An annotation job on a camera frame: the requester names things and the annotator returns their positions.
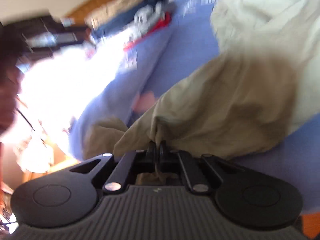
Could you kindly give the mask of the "dark bedside furniture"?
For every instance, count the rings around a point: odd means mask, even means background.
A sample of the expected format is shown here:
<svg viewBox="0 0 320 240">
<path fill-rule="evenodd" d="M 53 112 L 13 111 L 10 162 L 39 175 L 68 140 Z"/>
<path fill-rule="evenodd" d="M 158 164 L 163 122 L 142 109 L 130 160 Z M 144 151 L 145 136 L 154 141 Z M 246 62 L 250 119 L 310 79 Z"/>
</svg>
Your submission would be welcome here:
<svg viewBox="0 0 320 240">
<path fill-rule="evenodd" d="M 64 25 L 50 14 L 16 19 L 1 25 L 1 58 L 52 56 L 62 47 L 82 44 L 87 38 L 87 26 Z"/>
</svg>

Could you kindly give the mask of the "beige pants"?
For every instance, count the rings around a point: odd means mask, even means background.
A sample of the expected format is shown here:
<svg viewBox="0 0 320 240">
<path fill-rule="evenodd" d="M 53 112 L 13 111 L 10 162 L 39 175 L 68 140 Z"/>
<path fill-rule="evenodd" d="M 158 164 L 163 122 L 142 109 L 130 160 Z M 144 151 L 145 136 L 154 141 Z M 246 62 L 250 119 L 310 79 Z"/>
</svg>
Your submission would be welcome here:
<svg viewBox="0 0 320 240">
<path fill-rule="evenodd" d="M 179 81 L 133 124 L 95 115 L 80 155 L 117 156 L 166 140 L 293 183 L 319 183 L 319 0 L 218 0 L 219 55 Z"/>
</svg>

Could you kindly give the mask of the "blue printed bed sheet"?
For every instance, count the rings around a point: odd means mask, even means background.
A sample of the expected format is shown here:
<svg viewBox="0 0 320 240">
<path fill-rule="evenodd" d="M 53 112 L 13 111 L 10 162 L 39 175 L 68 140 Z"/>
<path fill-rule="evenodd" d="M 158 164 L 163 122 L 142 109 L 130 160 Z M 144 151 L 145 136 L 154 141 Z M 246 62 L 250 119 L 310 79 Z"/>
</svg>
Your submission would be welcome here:
<svg viewBox="0 0 320 240">
<path fill-rule="evenodd" d="M 134 111 L 138 94 L 160 97 L 175 83 L 219 53 L 209 16 L 217 0 L 176 0 L 172 22 L 150 35 L 128 53 L 136 69 L 118 74 L 113 81 L 97 75 L 103 91 L 85 108 L 69 135 L 69 152 L 82 160 L 82 142 L 96 122 L 112 116 L 131 125 L 142 111 Z M 293 184 L 303 196 L 303 212 L 319 211 L 319 116 L 306 122 L 282 144 L 267 153 L 236 162 Z"/>
</svg>

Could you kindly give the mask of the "stack of folded clothes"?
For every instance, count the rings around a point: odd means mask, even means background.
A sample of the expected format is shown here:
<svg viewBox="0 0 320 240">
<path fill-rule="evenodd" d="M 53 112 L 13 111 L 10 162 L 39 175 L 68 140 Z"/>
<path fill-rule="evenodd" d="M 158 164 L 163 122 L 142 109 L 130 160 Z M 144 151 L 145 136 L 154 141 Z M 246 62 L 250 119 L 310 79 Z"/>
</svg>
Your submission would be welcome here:
<svg viewBox="0 0 320 240">
<path fill-rule="evenodd" d="M 90 12 L 85 23 L 95 43 L 116 39 L 127 49 L 166 20 L 168 0 L 112 0 Z"/>
</svg>

